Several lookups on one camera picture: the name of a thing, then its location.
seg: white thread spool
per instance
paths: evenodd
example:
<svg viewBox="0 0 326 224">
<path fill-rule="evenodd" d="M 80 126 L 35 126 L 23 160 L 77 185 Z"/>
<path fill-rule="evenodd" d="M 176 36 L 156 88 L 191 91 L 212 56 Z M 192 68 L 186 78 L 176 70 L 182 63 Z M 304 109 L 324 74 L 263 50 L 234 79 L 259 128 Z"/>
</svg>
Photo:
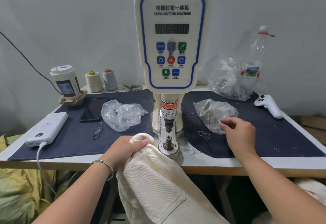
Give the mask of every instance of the white thread spool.
<svg viewBox="0 0 326 224">
<path fill-rule="evenodd" d="M 101 75 L 98 72 L 90 71 L 85 74 L 85 78 L 90 92 L 96 93 L 103 90 Z"/>
<path fill-rule="evenodd" d="M 82 94 L 75 69 L 71 65 L 57 66 L 51 69 L 50 75 L 55 79 L 66 100 L 75 100 Z"/>
<path fill-rule="evenodd" d="M 103 79 L 105 84 L 105 89 L 108 91 L 113 91 L 118 88 L 117 80 L 114 76 L 114 72 L 110 69 L 105 69 L 103 72 Z"/>
</svg>

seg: white charging cable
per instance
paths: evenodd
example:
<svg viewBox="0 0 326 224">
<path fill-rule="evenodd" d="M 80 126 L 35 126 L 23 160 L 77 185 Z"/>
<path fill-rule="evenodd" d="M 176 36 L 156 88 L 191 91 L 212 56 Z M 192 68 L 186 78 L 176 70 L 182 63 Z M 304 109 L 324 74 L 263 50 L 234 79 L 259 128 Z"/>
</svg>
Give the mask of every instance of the white charging cable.
<svg viewBox="0 0 326 224">
<path fill-rule="evenodd" d="M 41 178 L 42 178 L 42 169 L 41 169 L 41 165 L 39 162 L 39 154 L 41 149 L 47 144 L 46 141 L 41 142 L 41 144 L 39 145 L 39 149 L 38 152 L 36 154 L 36 162 L 38 164 L 39 170 L 40 170 L 40 174 L 41 174 Z M 47 181 L 47 179 L 45 177 L 43 177 L 43 180 L 45 181 L 45 183 L 49 186 L 50 190 L 56 195 L 57 193 L 55 192 L 55 190 L 53 189 L 53 187 L 51 186 L 51 184 Z"/>
</svg>

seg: smartphone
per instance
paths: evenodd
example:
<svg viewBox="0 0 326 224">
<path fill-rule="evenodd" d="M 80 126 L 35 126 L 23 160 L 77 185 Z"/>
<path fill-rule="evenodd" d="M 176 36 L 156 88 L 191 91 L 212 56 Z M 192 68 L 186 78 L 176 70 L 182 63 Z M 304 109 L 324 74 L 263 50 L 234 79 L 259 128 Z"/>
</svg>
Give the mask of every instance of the smartphone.
<svg viewBox="0 0 326 224">
<path fill-rule="evenodd" d="M 81 123 L 97 122 L 101 119 L 101 110 L 105 102 L 108 102 L 109 98 L 93 98 L 85 109 L 84 113 L 80 117 Z"/>
</svg>

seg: white table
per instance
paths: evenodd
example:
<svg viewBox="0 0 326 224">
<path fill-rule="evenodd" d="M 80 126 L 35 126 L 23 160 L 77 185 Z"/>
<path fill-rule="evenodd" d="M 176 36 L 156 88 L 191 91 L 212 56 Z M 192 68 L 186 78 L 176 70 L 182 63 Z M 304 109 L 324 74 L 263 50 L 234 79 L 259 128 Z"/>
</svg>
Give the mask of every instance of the white table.
<svg viewBox="0 0 326 224">
<path fill-rule="evenodd" d="M 209 91 L 205 87 L 196 87 L 193 91 Z M 295 128 L 303 133 L 321 151 L 326 153 L 326 147 L 312 137 L 307 131 L 294 122 L 288 115 L 283 113 L 283 117 L 288 120 Z M 21 136 L 6 150 L 0 153 L 0 168 L 25 168 L 37 169 L 35 160 L 32 161 L 8 161 L 7 159 L 16 152 L 24 143 L 25 135 Z M 177 162 L 187 174 L 206 174 L 206 175 L 246 175 L 245 170 L 236 158 L 212 158 L 207 156 L 183 138 L 178 140 L 180 154 Z M 89 167 L 89 163 L 97 160 L 100 155 L 85 155 L 74 157 L 63 157 L 55 159 L 40 160 L 43 169 L 55 170 L 81 170 Z M 276 168 L 286 177 L 320 177 L 326 178 L 326 157 L 263 157 L 271 166 Z"/>
</svg>

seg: silver bangle bracelet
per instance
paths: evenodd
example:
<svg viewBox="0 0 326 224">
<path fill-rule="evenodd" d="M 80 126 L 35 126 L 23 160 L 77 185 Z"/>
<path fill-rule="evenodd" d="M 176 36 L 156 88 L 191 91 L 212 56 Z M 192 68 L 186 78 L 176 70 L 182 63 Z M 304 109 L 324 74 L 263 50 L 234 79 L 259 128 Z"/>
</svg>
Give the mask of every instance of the silver bangle bracelet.
<svg viewBox="0 0 326 224">
<path fill-rule="evenodd" d="M 104 162 L 103 160 L 94 160 L 94 161 L 91 163 L 91 165 L 92 165 L 93 163 L 95 163 L 95 162 L 103 163 L 103 164 L 105 164 L 107 167 L 109 167 L 109 168 L 111 169 L 111 171 L 112 171 L 111 176 L 109 176 L 108 179 L 107 179 L 106 181 L 111 180 L 111 179 L 113 178 L 113 175 L 114 175 L 114 172 L 113 172 L 112 167 L 111 167 L 108 163 Z"/>
</svg>

